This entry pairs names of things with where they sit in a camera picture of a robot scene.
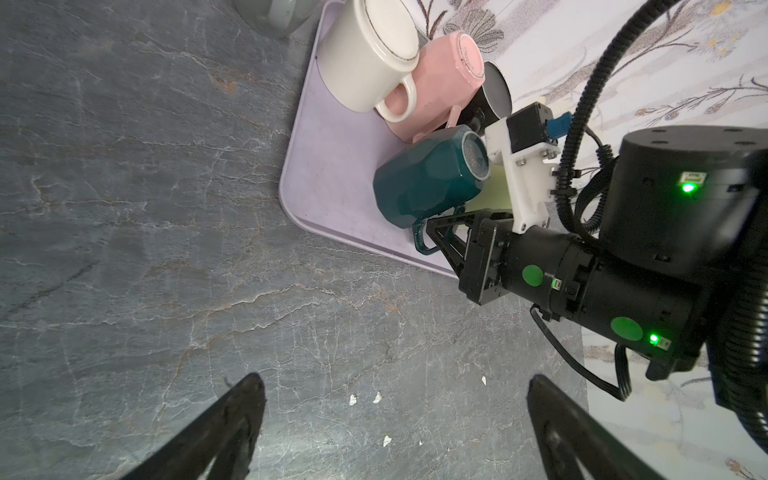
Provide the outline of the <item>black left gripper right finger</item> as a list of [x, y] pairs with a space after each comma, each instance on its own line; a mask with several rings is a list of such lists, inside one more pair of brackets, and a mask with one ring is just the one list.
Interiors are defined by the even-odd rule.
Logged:
[[661, 476], [610, 434], [548, 377], [537, 374], [527, 394], [549, 479], [659, 479]]

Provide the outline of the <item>dark green ceramic mug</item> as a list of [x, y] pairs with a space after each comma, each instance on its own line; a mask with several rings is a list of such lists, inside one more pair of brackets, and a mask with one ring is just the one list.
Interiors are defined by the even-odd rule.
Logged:
[[423, 224], [448, 210], [461, 209], [482, 191], [490, 177], [485, 143], [466, 125], [435, 131], [398, 153], [375, 172], [377, 207], [391, 224], [409, 229], [423, 255]]

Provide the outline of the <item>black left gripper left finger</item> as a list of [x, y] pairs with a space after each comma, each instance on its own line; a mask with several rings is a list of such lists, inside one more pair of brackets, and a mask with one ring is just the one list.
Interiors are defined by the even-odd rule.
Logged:
[[252, 372], [125, 477], [244, 479], [265, 407], [263, 380]]

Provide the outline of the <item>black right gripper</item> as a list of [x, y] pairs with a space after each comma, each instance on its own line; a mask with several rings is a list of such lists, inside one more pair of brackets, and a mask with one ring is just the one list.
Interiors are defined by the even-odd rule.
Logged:
[[477, 210], [430, 219], [426, 232], [459, 278], [459, 290], [484, 305], [506, 295], [499, 273], [514, 217]]

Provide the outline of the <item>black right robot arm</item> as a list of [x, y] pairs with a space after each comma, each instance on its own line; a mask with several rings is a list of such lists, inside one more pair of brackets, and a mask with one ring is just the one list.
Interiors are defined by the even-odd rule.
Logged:
[[481, 210], [430, 220], [436, 243], [474, 303], [513, 293], [539, 326], [571, 320], [616, 345], [616, 381], [573, 361], [618, 400], [631, 392], [627, 355], [652, 381], [711, 356], [719, 405], [767, 418], [767, 132], [673, 125], [627, 134], [619, 156], [582, 190], [605, 198], [597, 236], [513, 229]]

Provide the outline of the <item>light green ceramic mug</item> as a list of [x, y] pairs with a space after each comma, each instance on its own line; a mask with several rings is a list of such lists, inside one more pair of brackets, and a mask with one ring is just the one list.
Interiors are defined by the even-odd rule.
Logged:
[[507, 179], [502, 165], [490, 163], [490, 176], [485, 181], [481, 192], [470, 200], [465, 207], [467, 212], [490, 209], [512, 210]]

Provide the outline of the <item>pink ceramic mug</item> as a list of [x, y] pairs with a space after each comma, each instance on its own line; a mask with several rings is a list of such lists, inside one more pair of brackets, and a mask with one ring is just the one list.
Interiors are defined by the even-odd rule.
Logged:
[[457, 125], [462, 110], [485, 82], [484, 60], [474, 39], [457, 30], [421, 49], [412, 77], [417, 93], [414, 112], [387, 124], [406, 143], [416, 143], [443, 125]]

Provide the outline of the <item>lilac plastic tray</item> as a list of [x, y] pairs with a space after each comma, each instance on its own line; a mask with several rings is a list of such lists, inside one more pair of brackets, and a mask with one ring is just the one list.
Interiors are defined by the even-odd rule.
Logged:
[[442, 254], [419, 253], [411, 231], [386, 221], [376, 205], [375, 171], [406, 147], [376, 112], [342, 106], [312, 59], [279, 183], [284, 212], [309, 232], [453, 277]]

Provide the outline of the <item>white ceramic mug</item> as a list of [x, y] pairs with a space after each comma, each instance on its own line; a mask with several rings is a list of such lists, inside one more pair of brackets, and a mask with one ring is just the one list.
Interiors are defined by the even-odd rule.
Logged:
[[400, 123], [416, 109], [419, 61], [413, 19], [401, 1], [347, 1], [317, 52], [321, 78], [347, 109]]

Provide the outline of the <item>grey ceramic mug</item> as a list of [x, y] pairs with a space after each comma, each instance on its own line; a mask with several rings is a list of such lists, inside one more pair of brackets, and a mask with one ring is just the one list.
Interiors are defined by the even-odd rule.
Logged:
[[316, 10], [318, 0], [234, 0], [243, 20], [270, 38], [286, 38]]

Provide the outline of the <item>black ceramic mug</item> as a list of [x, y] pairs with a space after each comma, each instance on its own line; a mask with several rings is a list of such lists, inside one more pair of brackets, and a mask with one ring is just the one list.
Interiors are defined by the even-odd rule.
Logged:
[[485, 81], [468, 105], [462, 110], [458, 124], [469, 126], [482, 136], [485, 129], [512, 113], [512, 100], [508, 84], [491, 61], [484, 62]]

